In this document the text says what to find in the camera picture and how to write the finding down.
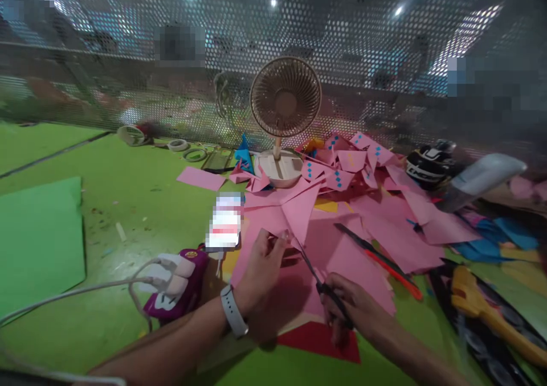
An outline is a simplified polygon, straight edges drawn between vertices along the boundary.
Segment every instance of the electric fan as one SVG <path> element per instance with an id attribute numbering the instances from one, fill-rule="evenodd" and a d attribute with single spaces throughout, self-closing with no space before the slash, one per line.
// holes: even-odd
<path id="1" fill-rule="evenodd" d="M 275 137 L 274 149 L 258 156 L 258 164 L 275 187 L 288 188 L 300 176 L 302 160 L 281 150 L 281 139 L 310 126 L 321 106 L 321 84 L 312 67 L 293 57 L 274 59 L 256 75 L 250 104 L 258 125 Z"/>

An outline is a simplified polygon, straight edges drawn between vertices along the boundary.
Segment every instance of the green paper sheet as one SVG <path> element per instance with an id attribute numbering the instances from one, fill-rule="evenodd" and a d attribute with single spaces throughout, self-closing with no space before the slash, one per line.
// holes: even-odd
<path id="1" fill-rule="evenodd" d="M 0 196 L 0 317 L 85 279 L 81 179 Z"/>

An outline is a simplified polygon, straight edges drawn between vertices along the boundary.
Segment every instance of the right hand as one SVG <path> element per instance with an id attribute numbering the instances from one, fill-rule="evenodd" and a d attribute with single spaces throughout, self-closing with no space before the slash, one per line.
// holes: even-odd
<path id="1" fill-rule="evenodd" d="M 389 330 L 394 318 L 362 287 L 335 272 L 329 273 L 325 283 L 342 300 L 355 327 L 365 339 L 370 340 L 378 331 Z M 347 337 L 347 329 L 343 324 L 344 315 L 330 297 L 324 295 L 322 303 L 327 321 L 333 328 L 332 342 L 339 345 Z"/>

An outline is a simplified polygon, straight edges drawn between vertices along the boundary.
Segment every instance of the white watch strap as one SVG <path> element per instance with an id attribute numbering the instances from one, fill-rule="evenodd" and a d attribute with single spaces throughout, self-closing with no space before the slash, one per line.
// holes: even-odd
<path id="1" fill-rule="evenodd" d="M 228 285 L 221 291 L 222 306 L 226 319 L 232 328 L 232 332 L 236 338 L 241 338 L 249 332 L 249 327 L 243 320 L 241 313 L 239 313 L 238 306 L 235 304 L 234 291 L 232 286 Z"/>

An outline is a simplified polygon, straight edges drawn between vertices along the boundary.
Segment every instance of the tape roll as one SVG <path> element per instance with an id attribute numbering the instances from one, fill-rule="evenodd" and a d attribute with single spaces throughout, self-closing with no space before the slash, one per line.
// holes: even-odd
<path id="1" fill-rule="evenodd" d="M 171 151 L 184 151 L 188 148 L 188 143 L 183 139 L 171 140 L 167 144 L 167 147 Z"/>
<path id="2" fill-rule="evenodd" d="M 146 126 L 127 125 L 118 128 L 116 132 L 128 146 L 137 147 L 150 141 Z"/>
<path id="3" fill-rule="evenodd" d="M 198 157 L 195 157 L 195 158 L 188 158 L 188 156 L 191 153 L 201 153 L 201 154 Z M 187 152 L 185 152 L 182 155 L 182 157 L 188 162 L 198 162 L 198 161 L 203 160 L 205 157 L 207 157 L 207 151 L 205 151 L 203 149 L 190 149 Z"/>

